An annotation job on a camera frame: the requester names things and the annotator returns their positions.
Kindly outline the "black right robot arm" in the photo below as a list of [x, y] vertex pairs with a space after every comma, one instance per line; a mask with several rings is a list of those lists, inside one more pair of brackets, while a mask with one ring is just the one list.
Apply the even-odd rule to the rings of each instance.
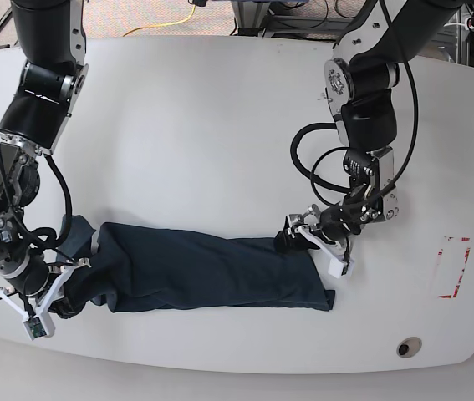
[[[66, 272], [78, 265], [69, 249], [77, 218], [65, 178], [53, 155], [82, 89], [84, 5], [80, 1], [13, 1], [10, 4], [25, 62], [13, 100], [0, 121], [0, 275], [23, 302], [30, 324], [39, 307], [63, 319], [79, 314]], [[64, 196], [59, 229], [27, 228], [25, 210], [38, 194], [45, 161]]]

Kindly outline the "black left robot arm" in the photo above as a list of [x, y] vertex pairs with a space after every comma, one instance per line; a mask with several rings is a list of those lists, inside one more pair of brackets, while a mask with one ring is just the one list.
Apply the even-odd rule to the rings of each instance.
[[[461, 9], [462, 1], [366, 1], [334, 45], [324, 65], [325, 93], [331, 123], [303, 127], [293, 138], [291, 159], [313, 189], [323, 187], [343, 194], [339, 203], [326, 201], [325, 209], [310, 208], [314, 224], [304, 215], [287, 217], [274, 239], [277, 252], [318, 249], [315, 239], [341, 244], [351, 250], [350, 237], [375, 222], [388, 221], [398, 212], [395, 183], [402, 175], [394, 169], [391, 143], [397, 136], [392, 90], [405, 71], [413, 100], [413, 120], [419, 120], [419, 102], [409, 62]], [[301, 139], [315, 130], [336, 130], [344, 152], [343, 168], [349, 187], [333, 185], [307, 170], [298, 158]]]

